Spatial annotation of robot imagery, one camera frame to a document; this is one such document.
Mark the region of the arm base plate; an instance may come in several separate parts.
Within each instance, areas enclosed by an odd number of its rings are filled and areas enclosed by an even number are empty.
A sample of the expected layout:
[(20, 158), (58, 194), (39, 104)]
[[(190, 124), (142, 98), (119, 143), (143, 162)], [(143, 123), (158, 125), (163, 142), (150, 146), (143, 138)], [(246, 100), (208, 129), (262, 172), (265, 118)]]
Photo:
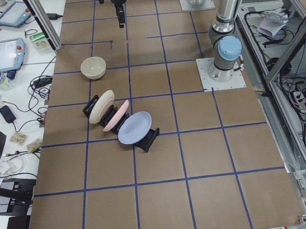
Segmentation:
[(183, 12), (214, 10), (213, 0), (179, 0)]
[(221, 71), (214, 66), (214, 58), (201, 58), (196, 60), (203, 91), (212, 92), (246, 88), (242, 71), (235, 61), (231, 70)]

